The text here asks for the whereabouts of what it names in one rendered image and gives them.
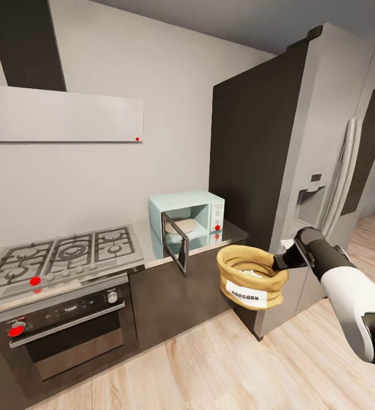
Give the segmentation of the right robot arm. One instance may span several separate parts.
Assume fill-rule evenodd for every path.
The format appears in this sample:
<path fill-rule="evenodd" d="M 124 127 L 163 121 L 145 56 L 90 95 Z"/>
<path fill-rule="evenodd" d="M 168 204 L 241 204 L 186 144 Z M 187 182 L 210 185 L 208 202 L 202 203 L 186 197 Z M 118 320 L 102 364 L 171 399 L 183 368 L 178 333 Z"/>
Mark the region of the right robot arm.
<path fill-rule="evenodd" d="M 273 270 L 308 266 L 322 285 L 349 346 L 358 358 L 375 364 L 375 284 L 316 228 L 305 228 L 280 246 L 283 254 L 273 256 Z"/>

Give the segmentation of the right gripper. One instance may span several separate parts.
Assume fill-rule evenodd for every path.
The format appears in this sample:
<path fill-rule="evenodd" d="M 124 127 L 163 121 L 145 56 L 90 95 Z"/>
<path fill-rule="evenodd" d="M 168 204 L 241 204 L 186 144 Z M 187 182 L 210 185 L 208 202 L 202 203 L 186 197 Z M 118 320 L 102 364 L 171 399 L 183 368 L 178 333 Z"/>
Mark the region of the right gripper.
<path fill-rule="evenodd" d="M 274 263 L 273 263 L 273 270 L 281 270 L 281 269 L 292 269 L 292 268 L 299 268 L 299 267 L 307 267 L 308 264 L 306 260 L 298 261 L 294 259 L 290 253 L 290 249 L 287 250 L 286 253 L 281 255 L 274 255 L 273 256 Z"/>

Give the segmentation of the microwave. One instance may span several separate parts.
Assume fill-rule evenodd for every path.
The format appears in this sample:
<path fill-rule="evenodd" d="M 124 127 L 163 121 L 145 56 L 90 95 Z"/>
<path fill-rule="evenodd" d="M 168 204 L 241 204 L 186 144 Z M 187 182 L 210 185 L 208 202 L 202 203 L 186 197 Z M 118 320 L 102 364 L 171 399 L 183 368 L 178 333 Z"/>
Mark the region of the microwave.
<path fill-rule="evenodd" d="M 149 197 L 150 224 L 174 263 L 189 277 L 189 238 L 222 229 L 225 201 L 195 190 Z"/>

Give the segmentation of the popcorn bag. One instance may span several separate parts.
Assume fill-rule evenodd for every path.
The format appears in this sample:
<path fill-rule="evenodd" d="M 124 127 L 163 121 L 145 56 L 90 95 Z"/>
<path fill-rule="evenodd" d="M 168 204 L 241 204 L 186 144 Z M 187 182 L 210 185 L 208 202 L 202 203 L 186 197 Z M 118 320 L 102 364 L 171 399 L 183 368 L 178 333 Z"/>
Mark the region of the popcorn bag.
<path fill-rule="evenodd" d="M 216 262 L 221 271 L 221 290 L 238 305 L 267 310 L 284 301 L 281 291 L 289 280 L 289 270 L 273 270 L 274 259 L 269 252 L 232 244 L 218 252 Z M 244 273 L 251 271 L 253 274 Z"/>

